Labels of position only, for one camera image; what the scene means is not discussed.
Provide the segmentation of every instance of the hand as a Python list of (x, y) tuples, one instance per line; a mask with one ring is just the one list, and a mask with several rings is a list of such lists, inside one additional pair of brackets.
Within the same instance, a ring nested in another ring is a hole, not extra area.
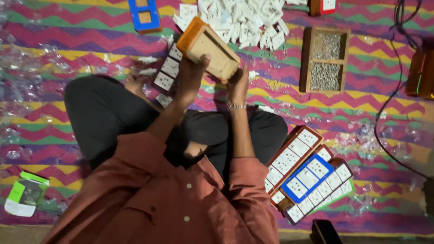
[(202, 76), (206, 72), (211, 61), (211, 55), (202, 55), (200, 63), (194, 63), (187, 58), (182, 58), (179, 64), (178, 91), (174, 102), (186, 109), (194, 102), (197, 92), (201, 87)]
[(247, 90), (249, 88), (249, 69), (238, 68), (229, 79), (227, 86), (227, 101), (237, 105), (245, 105)]

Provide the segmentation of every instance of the silver bracelet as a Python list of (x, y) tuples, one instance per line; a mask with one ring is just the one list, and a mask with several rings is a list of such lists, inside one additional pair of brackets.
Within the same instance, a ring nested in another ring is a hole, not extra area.
[(246, 109), (246, 108), (247, 108), (247, 105), (238, 105), (238, 104), (233, 104), (233, 103), (231, 103), (231, 102), (227, 102), (227, 103), (226, 103), (226, 106), (227, 106), (228, 109), (230, 109), (230, 108), (235, 108), (235, 109)]

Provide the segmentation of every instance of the electrical wire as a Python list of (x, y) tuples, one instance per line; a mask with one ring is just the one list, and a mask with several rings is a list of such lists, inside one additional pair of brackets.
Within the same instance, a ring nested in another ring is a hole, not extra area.
[[(407, 31), (404, 29), (403, 25), (404, 23), (408, 22), (409, 20), (411, 20), (414, 16), (416, 16), (416, 14), (419, 11), (419, 8), (421, 7), (422, 4), (422, 0), (418, 0), (418, 5), (416, 6), (416, 10), (406, 19), (404, 20), (404, 8), (405, 8), (405, 0), (398, 0), (398, 3), (395, 7), (395, 25), (393, 25), (390, 29), (392, 28), (396, 28), (397, 31), (404, 35), (407, 38), (408, 44), (411, 48), (413, 49), (420, 49), (419, 44), (413, 39), (411, 34), (408, 34)], [(378, 111), (376, 117), (375, 117), (375, 125), (374, 125), (374, 135), (375, 138), (377, 139), (377, 142), (379, 143), (380, 147), (387, 153), (387, 155), (389, 155), (389, 157), (391, 157), (393, 160), (395, 160), (398, 164), (400, 164), (401, 166), (403, 166), (404, 168), (414, 172), (415, 174), (422, 176), (424, 178), (426, 178), (427, 180), (434, 180), (433, 178), (413, 169), (410, 166), (405, 165), (404, 163), (402, 163), (401, 161), (399, 161), (396, 157), (394, 157), (394, 155), (392, 155), (385, 147), (384, 145), (381, 143), (380, 138), (378, 137), (378, 133), (377, 133), (377, 126), (378, 126), (378, 121), (380, 120), (381, 114), (383, 113), (384, 109), (386, 108), (387, 104), (392, 100), (392, 98), (403, 88), (405, 87), (405, 85), (407, 84), (407, 82), (402, 83), (402, 63), (401, 63), (401, 58), (399, 57), (398, 51), (396, 50), (393, 41), (395, 39), (395, 34), (393, 34), (392, 39), (390, 40), (390, 43), (393, 47), (393, 51), (395, 52), (396, 56), (398, 57), (398, 63), (399, 63), (399, 68), (401, 70), (401, 73), (399, 75), (399, 83), (396, 86), (395, 91), (390, 95), (390, 97), (387, 99), (387, 101), (383, 104), (383, 106), (380, 108), (380, 110)]]

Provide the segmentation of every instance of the red shirt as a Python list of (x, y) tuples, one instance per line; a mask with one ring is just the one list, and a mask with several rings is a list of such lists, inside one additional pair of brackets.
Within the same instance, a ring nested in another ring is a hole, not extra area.
[(43, 243), (278, 243), (265, 192), (268, 168), (234, 158), (229, 191), (204, 157), (185, 170), (146, 132), (118, 137)]

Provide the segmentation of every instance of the wooden box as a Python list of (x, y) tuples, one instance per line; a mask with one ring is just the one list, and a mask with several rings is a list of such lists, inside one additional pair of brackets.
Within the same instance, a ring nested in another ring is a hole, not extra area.
[[(339, 57), (334, 59), (316, 59), (314, 58), (315, 48), (327, 48), (320, 46), (322, 43), (316, 42), (315, 36), (319, 33), (335, 34), (341, 37), (339, 47)], [(312, 27), (306, 28), (303, 36), (302, 61), (300, 71), (300, 92), (316, 92), (327, 94), (341, 94), (345, 87), (345, 71), (348, 59), (348, 47), (351, 30), (338, 29), (332, 27)], [(314, 90), (311, 88), (312, 67), (314, 64), (336, 64), (340, 65), (339, 69), (339, 89), (338, 90)]]
[(223, 81), (232, 77), (240, 65), (235, 52), (199, 17), (191, 21), (176, 47), (195, 63), (202, 55), (210, 54), (211, 63), (207, 71)]

